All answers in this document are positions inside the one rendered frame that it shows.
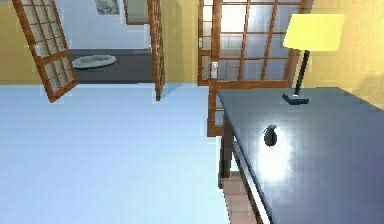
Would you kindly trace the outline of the brown glazed room door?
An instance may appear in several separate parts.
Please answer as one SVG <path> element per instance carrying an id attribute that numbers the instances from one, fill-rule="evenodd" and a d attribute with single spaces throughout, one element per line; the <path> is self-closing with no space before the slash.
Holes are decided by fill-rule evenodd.
<path id="1" fill-rule="evenodd" d="M 163 92 L 163 87 L 165 85 L 161 4 L 160 0 L 147 0 L 147 4 L 150 24 L 152 69 L 154 73 L 156 100 L 160 101 Z"/>
<path id="2" fill-rule="evenodd" d="M 71 91 L 78 79 L 55 0 L 12 0 L 50 103 Z"/>
<path id="3" fill-rule="evenodd" d="M 207 135 L 223 132 L 220 89 L 292 85 L 297 52 L 283 46 L 291 16 L 314 0 L 213 0 Z M 210 78 L 218 62 L 217 79 Z"/>
<path id="4" fill-rule="evenodd" d="M 210 74 L 213 0 L 198 5 L 198 76 L 199 86 L 207 86 Z"/>

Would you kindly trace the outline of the small dark grey bottle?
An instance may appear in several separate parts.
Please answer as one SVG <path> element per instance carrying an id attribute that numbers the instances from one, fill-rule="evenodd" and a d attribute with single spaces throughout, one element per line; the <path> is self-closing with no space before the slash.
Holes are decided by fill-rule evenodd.
<path id="1" fill-rule="evenodd" d="M 277 143 L 277 134 L 275 132 L 276 128 L 276 125 L 269 125 L 264 129 L 264 143 L 268 147 L 272 147 Z"/>

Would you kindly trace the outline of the grey oval floor cushion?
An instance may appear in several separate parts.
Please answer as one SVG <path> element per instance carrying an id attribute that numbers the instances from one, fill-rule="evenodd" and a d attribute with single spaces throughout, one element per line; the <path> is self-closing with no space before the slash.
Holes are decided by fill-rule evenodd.
<path id="1" fill-rule="evenodd" d="M 112 55 L 88 55 L 75 59 L 73 67 L 75 69 L 93 69 L 110 66 L 117 61 Z"/>

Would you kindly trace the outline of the brown framed window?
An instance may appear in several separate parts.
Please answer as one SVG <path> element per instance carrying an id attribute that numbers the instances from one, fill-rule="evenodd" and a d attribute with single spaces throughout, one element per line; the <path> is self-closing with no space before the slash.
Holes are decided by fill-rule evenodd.
<path id="1" fill-rule="evenodd" d="M 123 4 L 128 25 L 149 23 L 147 0 L 123 0 Z"/>

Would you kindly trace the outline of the dark blue table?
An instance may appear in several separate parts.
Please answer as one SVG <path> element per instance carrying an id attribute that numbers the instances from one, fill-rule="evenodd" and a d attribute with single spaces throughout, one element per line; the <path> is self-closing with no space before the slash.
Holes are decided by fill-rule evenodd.
<path id="1" fill-rule="evenodd" d="M 221 89 L 263 224 L 384 224 L 384 111 L 339 88 Z M 264 143 L 276 125 L 277 143 Z"/>

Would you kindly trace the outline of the yellow shade table lamp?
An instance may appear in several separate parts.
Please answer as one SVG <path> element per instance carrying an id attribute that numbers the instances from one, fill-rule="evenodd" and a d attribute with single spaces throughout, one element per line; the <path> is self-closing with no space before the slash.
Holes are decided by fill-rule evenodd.
<path id="1" fill-rule="evenodd" d="M 339 49 L 344 14 L 293 14 L 283 41 L 286 48 L 304 52 L 297 82 L 292 94 L 282 94 L 290 105 L 308 104 L 309 98 L 300 95 L 310 53 L 332 52 Z"/>

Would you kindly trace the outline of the grey framed wall picture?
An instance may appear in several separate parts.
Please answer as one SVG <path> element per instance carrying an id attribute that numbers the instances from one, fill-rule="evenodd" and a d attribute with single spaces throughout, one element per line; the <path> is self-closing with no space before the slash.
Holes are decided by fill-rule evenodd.
<path id="1" fill-rule="evenodd" d="M 118 0 L 95 0 L 99 15 L 118 15 L 120 13 Z"/>

